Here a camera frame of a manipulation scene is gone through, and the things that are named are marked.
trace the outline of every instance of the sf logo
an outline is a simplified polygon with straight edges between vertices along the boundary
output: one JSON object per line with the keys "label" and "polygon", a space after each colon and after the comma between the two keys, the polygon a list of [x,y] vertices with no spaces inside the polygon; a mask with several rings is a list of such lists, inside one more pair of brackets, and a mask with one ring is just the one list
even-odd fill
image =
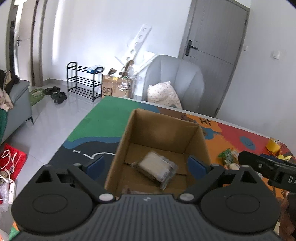
{"label": "sf logo", "polygon": [[104,96],[112,95],[112,89],[111,88],[103,87],[103,95]]}

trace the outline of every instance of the green snack package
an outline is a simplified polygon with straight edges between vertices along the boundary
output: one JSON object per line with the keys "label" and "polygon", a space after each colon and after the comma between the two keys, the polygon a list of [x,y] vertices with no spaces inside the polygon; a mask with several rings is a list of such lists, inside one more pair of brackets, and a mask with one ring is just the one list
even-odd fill
{"label": "green snack package", "polygon": [[234,161],[234,157],[231,154],[231,150],[228,148],[227,150],[221,152],[218,157],[222,158],[222,160],[225,162],[225,164],[229,164],[229,163],[235,163]]}

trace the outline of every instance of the patterned cushion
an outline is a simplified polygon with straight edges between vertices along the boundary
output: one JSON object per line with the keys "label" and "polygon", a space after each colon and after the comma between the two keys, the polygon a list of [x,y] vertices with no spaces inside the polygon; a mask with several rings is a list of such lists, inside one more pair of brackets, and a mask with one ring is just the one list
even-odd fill
{"label": "patterned cushion", "polygon": [[147,90],[147,100],[151,103],[182,109],[180,99],[170,81],[150,85]]}

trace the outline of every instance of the red bag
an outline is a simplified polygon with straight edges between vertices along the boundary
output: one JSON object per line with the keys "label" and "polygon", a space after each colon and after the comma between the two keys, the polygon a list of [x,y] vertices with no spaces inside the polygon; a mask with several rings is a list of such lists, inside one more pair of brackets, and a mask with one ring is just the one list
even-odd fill
{"label": "red bag", "polygon": [[0,168],[1,168],[0,171],[4,171],[4,169],[7,169],[9,172],[13,171],[13,164],[9,158],[9,154],[11,158],[13,158],[15,155],[14,157],[15,169],[14,169],[14,172],[10,174],[10,179],[15,181],[27,159],[27,154],[8,144],[5,144],[4,151],[0,155]]}

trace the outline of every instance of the gray armchair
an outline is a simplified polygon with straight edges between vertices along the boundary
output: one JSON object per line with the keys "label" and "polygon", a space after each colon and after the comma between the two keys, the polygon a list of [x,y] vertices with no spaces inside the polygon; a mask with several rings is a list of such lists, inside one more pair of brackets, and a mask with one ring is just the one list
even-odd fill
{"label": "gray armchair", "polygon": [[147,69],[142,100],[147,101],[147,89],[150,85],[167,81],[171,81],[183,109],[197,113],[205,89],[200,68],[179,58],[157,56]]}
{"label": "gray armchair", "polygon": [[18,84],[15,84],[12,87],[11,92],[9,93],[13,108],[8,110],[7,125],[1,143],[3,143],[7,137],[9,137],[26,120],[31,119],[33,123],[28,87],[29,81],[20,80]]}

